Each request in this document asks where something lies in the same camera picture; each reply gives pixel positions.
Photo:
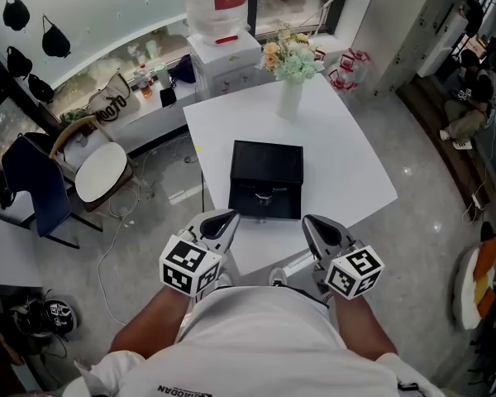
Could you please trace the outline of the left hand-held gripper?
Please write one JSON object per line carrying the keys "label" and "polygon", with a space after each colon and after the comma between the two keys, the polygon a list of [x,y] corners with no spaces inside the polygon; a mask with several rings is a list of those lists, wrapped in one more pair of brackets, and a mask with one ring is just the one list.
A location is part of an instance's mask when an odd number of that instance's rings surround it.
{"label": "left hand-held gripper", "polygon": [[196,217],[168,240],[160,255],[160,282],[194,298],[219,276],[239,225],[235,209],[218,209]]}

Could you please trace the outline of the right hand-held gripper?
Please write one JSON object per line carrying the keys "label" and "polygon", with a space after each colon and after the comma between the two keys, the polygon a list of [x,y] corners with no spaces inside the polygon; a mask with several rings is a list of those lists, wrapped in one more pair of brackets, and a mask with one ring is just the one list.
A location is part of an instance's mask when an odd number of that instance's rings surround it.
{"label": "right hand-held gripper", "polygon": [[[349,232],[338,222],[318,215],[305,215],[302,229],[308,248],[317,261],[321,260],[318,246],[348,246]],[[312,273],[322,295],[329,291],[352,300],[374,288],[384,270],[384,263],[372,246],[356,245],[345,249],[328,261],[326,267],[317,266]]]}

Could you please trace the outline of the black box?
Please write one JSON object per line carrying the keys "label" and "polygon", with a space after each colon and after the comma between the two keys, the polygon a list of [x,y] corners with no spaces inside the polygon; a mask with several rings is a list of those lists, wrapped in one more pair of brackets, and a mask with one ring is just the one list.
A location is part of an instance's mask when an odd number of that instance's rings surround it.
{"label": "black box", "polygon": [[[303,148],[276,143],[234,141],[228,207],[247,218],[299,220],[303,186]],[[273,190],[261,207],[256,190]]]}

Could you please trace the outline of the person's left forearm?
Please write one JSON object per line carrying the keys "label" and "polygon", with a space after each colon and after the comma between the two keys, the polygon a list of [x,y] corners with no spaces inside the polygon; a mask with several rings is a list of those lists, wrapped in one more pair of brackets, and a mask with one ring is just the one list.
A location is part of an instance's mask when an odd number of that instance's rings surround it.
{"label": "person's left forearm", "polygon": [[145,359],[172,346],[191,298],[163,287],[113,338],[109,352],[134,352]]}

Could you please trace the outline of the white window bench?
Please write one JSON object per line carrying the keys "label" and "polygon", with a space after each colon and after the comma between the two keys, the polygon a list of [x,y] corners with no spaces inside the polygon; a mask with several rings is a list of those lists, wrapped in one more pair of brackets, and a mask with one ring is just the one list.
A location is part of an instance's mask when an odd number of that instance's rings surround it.
{"label": "white window bench", "polygon": [[[160,86],[153,86],[153,96],[144,98],[136,92],[139,109],[129,115],[119,117],[113,122],[103,124],[103,129],[115,139],[128,155],[140,152],[148,143],[185,126],[183,108],[196,102],[196,86],[178,82],[174,88],[176,102],[163,107],[160,100]],[[17,194],[12,206],[2,209],[0,219],[20,224],[34,214],[28,193]]]}

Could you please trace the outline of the person's white t-shirt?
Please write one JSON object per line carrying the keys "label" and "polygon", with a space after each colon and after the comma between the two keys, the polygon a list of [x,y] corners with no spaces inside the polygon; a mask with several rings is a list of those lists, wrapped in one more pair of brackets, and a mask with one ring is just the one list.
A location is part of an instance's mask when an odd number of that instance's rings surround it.
{"label": "person's white t-shirt", "polygon": [[190,302],[175,343],[112,352],[64,397],[444,397],[388,353],[346,347],[328,309],[285,286],[221,287]]}

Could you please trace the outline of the wooden chair white seat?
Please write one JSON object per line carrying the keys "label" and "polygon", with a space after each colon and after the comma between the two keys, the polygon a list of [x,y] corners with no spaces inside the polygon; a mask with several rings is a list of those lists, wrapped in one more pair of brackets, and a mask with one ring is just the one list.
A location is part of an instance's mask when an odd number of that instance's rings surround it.
{"label": "wooden chair white seat", "polygon": [[[98,149],[88,155],[80,167],[74,168],[57,157],[65,144],[85,127],[95,128],[106,138]],[[146,189],[135,174],[131,158],[123,147],[105,131],[94,115],[70,123],[56,139],[49,158],[74,174],[74,187],[87,212],[97,212],[104,203],[125,185],[132,182],[137,190]]]}

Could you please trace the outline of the white vase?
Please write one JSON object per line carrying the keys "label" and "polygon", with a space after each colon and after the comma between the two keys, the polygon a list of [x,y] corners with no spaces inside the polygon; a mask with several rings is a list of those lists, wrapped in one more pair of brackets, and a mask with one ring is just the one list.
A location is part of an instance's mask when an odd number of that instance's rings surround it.
{"label": "white vase", "polygon": [[276,113],[284,119],[293,121],[298,116],[298,108],[303,93],[303,85],[284,81]]}

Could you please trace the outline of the dark purple bag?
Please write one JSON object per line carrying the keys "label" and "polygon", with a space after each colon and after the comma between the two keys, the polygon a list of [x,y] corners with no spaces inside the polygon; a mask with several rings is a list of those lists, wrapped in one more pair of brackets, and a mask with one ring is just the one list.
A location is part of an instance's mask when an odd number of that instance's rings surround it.
{"label": "dark purple bag", "polygon": [[193,71],[193,62],[190,55],[184,55],[178,64],[169,70],[172,87],[178,82],[195,84],[196,78]]}

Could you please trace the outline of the white and orange cushion seat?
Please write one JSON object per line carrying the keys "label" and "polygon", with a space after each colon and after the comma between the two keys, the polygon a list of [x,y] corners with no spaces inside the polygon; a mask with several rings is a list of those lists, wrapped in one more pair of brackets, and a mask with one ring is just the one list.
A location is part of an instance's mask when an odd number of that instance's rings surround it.
{"label": "white and orange cushion seat", "polygon": [[496,237],[470,248],[461,258],[455,275],[452,313],[463,330],[476,329],[496,300],[495,265]]}

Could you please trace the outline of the beige tote bag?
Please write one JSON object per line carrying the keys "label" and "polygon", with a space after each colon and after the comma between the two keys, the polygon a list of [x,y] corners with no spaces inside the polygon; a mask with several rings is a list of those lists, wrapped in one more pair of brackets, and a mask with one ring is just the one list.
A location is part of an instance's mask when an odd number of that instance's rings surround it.
{"label": "beige tote bag", "polygon": [[120,117],[137,112],[139,108],[140,101],[117,71],[104,88],[89,98],[86,112],[94,115],[100,122],[114,122]]}

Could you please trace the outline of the blue chair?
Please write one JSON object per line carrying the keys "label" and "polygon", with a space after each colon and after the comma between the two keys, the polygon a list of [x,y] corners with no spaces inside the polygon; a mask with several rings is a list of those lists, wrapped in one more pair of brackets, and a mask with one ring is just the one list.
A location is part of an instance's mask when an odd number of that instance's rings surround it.
{"label": "blue chair", "polygon": [[103,230],[72,212],[61,168],[28,137],[20,135],[9,146],[2,156],[2,171],[11,192],[31,196],[40,237],[78,249],[79,245],[52,235],[64,221],[73,218],[93,230]]}

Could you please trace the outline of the black tray with grippers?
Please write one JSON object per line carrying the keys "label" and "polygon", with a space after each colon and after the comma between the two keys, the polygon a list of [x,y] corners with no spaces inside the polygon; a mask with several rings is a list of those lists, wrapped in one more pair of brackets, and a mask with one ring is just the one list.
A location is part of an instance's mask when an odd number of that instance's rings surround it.
{"label": "black tray with grippers", "polygon": [[64,337],[77,327],[71,306],[61,299],[27,299],[9,309],[18,330],[31,337]]}

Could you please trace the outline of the white locker cabinet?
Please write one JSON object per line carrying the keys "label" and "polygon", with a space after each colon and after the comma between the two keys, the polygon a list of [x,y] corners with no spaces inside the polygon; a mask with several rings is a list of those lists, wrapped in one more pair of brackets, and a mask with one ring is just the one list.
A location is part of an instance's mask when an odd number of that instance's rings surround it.
{"label": "white locker cabinet", "polygon": [[369,58],[357,98],[383,97],[407,83],[448,17],[464,0],[370,0],[352,50]]}

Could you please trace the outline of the black cap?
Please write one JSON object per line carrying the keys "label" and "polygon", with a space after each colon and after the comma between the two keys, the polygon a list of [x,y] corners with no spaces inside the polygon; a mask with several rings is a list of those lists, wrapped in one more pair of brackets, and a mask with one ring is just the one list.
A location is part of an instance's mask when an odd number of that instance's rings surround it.
{"label": "black cap", "polygon": [[2,19],[5,26],[13,31],[20,31],[26,27],[30,21],[30,13],[22,0],[6,0],[2,12]]}
{"label": "black cap", "polygon": [[26,58],[17,48],[8,46],[7,48],[7,69],[14,78],[25,79],[32,70],[32,62]]}
{"label": "black cap", "polygon": [[55,95],[51,86],[34,74],[28,76],[28,88],[31,94],[43,103],[50,103]]}
{"label": "black cap", "polygon": [[42,16],[42,49],[49,57],[66,58],[71,44],[64,33],[46,16]]}

